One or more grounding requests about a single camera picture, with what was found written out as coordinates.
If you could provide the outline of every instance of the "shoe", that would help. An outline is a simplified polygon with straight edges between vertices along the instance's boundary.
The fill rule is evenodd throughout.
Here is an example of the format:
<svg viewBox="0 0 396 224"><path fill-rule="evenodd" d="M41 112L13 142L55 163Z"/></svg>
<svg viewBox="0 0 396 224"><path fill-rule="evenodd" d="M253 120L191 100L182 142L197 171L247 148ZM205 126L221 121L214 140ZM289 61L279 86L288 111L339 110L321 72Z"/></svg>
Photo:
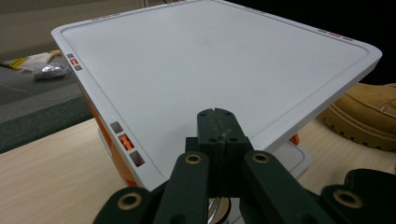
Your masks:
<svg viewBox="0 0 396 224"><path fill-rule="evenodd" d="M319 117L358 144L396 151L396 84L358 83Z"/></svg>

